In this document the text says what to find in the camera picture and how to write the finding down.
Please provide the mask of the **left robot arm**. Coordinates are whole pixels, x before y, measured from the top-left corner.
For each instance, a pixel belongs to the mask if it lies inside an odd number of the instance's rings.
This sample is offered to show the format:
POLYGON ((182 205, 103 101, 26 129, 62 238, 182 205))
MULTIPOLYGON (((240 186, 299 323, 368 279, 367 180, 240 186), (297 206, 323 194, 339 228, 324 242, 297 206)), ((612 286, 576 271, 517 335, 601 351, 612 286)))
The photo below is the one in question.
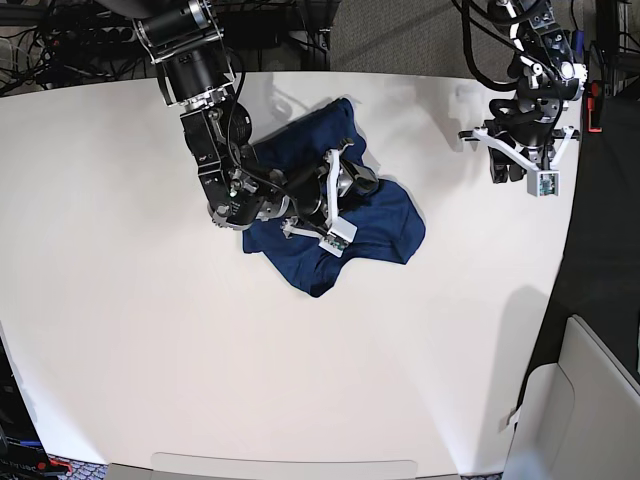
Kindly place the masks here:
POLYGON ((559 124, 570 103, 582 98, 588 79, 568 33, 556 21, 548 1, 456 1, 462 26, 463 53, 469 72, 498 93, 489 103, 490 119, 459 132, 465 143, 484 144, 496 184, 524 180, 534 197, 556 196, 559 163, 580 132, 559 124), (497 82, 476 64, 472 31, 478 29, 513 53, 509 80, 497 82))

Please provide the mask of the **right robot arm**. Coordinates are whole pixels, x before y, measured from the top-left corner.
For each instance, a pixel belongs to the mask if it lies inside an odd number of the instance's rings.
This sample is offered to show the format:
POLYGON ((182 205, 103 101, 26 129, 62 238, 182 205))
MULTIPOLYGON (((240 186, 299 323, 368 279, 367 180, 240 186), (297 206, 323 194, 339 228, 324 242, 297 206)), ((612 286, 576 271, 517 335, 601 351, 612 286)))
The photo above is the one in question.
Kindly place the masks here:
POLYGON ((214 224, 244 231, 278 220, 283 234, 316 239, 340 254, 357 227, 344 211, 372 193, 377 176, 349 156, 353 110, 340 99, 291 124, 275 146, 250 142, 240 103, 246 71, 225 47, 208 1, 107 1, 130 19, 165 103, 181 106, 184 138, 214 224))

